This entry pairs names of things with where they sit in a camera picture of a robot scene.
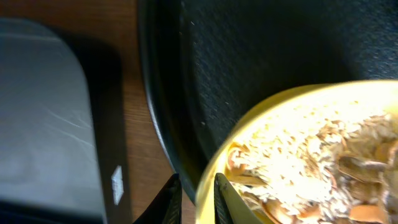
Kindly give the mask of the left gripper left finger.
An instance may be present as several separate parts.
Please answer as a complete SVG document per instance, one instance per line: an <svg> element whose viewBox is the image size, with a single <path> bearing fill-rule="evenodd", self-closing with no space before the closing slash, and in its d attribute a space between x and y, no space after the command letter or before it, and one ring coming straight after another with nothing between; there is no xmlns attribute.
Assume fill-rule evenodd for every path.
<svg viewBox="0 0 398 224"><path fill-rule="evenodd" d="M173 174L133 224L182 224L182 185Z"/></svg>

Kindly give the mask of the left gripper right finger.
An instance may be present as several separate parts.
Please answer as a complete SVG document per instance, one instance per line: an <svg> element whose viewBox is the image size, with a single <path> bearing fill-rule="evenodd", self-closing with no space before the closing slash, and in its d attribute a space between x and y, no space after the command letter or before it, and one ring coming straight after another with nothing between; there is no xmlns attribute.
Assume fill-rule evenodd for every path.
<svg viewBox="0 0 398 224"><path fill-rule="evenodd" d="M216 224L262 224L222 173L214 179L214 211Z"/></svg>

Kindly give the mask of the yellow bowl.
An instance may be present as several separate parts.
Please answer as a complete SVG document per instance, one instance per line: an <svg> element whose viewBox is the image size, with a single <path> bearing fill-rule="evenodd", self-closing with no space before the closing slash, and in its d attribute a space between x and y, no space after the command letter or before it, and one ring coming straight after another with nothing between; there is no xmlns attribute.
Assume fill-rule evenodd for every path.
<svg viewBox="0 0 398 224"><path fill-rule="evenodd" d="M222 173L226 176L228 149L237 138L255 130L268 117L287 115L296 106L314 108L320 105L342 105L351 101L358 101L387 111L397 125L397 82L395 80L306 85L280 92L256 105L234 127L203 173L195 199L197 223L215 223L215 175ZM262 223L276 223L260 213L255 211L252 213Z"/></svg>

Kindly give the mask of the food scraps pile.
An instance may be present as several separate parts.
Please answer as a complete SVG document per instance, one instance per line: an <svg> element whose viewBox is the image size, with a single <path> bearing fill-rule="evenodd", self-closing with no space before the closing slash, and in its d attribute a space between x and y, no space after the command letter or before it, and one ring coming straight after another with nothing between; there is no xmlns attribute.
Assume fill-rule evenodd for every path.
<svg viewBox="0 0 398 224"><path fill-rule="evenodd" d="M397 125L358 101L296 106L232 143L226 177L276 223L396 223Z"/></svg>

